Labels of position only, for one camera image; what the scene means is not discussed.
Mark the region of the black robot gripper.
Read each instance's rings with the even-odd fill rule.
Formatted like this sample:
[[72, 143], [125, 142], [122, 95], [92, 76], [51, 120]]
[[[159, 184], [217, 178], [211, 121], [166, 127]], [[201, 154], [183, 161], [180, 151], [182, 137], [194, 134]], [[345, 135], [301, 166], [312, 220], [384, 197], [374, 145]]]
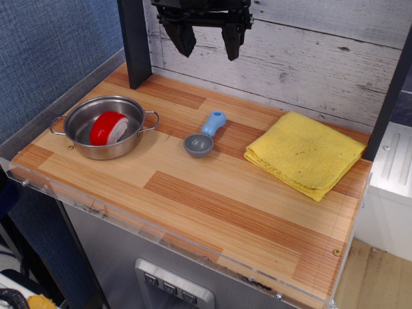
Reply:
[[245, 29], [249, 30], [253, 25], [250, 1], [164, 0], [151, 1], [151, 4], [158, 10], [157, 18], [170, 40], [186, 57], [191, 55], [196, 44], [192, 26], [222, 28], [228, 59], [234, 61], [244, 43]]

